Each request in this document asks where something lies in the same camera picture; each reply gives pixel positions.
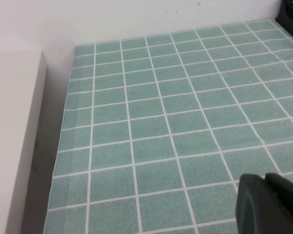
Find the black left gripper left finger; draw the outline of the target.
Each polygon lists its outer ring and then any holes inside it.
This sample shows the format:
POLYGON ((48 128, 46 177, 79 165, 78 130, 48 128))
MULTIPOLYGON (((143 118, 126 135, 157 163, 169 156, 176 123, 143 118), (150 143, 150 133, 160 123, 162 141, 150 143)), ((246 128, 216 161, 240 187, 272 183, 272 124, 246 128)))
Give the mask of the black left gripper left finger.
POLYGON ((240 176, 235 216, 240 234, 293 234, 293 215, 258 175, 240 176))

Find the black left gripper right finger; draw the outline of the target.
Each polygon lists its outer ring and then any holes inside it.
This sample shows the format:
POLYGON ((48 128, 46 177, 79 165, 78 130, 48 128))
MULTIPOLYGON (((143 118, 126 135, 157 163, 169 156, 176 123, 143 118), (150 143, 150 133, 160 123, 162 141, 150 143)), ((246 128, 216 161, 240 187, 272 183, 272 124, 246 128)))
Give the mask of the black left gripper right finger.
POLYGON ((275 173, 267 173, 265 181, 276 193, 281 203, 293 215, 293 183, 275 173))

